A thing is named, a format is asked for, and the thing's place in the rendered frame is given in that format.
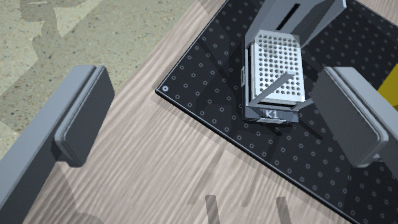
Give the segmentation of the yellow recycle bin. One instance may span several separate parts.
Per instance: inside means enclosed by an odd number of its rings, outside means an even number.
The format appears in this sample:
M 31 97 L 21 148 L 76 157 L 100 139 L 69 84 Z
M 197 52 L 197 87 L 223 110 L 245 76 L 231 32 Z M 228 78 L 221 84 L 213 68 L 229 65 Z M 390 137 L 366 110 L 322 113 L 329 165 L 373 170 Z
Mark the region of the yellow recycle bin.
M 398 64 L 377 91 L 398 112 Z

